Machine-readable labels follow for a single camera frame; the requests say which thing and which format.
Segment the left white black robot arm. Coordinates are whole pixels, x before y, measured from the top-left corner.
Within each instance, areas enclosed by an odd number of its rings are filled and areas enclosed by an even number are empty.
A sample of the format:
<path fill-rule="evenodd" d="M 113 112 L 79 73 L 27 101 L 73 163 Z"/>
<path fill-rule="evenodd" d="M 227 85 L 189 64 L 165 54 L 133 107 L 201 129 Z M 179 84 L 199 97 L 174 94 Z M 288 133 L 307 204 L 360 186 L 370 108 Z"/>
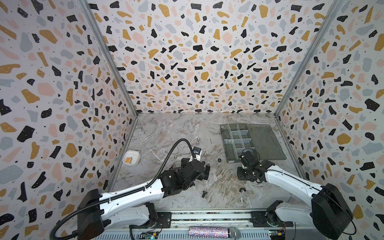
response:
<path fill-rule="evenodd" d="M 78 210 L 77 238 L 91 240 L 112 227 L 149 228 L 159 219 L 153 201 L 177 195 L 207 180 L 211 167 L 198 160 L 182 159 L 182 165 L 162 171 L 153 184 L 101 194 L 89 191 Z"/>

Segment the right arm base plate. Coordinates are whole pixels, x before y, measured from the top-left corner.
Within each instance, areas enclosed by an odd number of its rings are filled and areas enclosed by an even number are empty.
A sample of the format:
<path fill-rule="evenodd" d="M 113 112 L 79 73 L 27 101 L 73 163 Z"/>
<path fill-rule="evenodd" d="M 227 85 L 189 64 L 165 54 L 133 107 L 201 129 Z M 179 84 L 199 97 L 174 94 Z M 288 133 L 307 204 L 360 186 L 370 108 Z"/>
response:
<path fill-rule="evenodd" d="M 250 222 L 254 228 L 283 228 L 293 227 L 293 222 L 283 222 L 279 217 L 271 211 L 252 211 Z"/>

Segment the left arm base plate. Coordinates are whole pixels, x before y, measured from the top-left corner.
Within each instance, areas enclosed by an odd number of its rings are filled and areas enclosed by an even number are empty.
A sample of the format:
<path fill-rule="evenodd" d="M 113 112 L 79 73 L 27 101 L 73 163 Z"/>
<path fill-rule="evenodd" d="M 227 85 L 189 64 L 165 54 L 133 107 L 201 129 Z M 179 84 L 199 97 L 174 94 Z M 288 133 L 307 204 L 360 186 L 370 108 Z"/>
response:
<path fill-rule="evenodd" d="M 171 212 L 157 212 L 156 217 L 150 219 L 144 224 L 145 229 L 169 229 L 172 223 Z"/>

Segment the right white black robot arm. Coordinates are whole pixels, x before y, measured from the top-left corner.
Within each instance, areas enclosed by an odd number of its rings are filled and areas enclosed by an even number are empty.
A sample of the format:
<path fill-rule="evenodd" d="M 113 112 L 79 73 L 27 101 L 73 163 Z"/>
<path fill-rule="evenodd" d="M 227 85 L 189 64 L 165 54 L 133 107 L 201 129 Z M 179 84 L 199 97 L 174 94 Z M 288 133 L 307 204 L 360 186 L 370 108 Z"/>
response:
<path fill-rule="evenodd" d="M 270 183 L 304 202 L 304 205 L 293 205 L 275 201 L 264 216 L 268 225 L 303 224 L 316 228 L 330 240 L 337 240 L 353 223 L 353 213 L 336 186 L 322 186 L 288 173 L 271 161 L 262 161 L 258 152 L 251 148 L 243 149 L 239 160 L 242 163 L 237 169 L 240 181 Z"/>

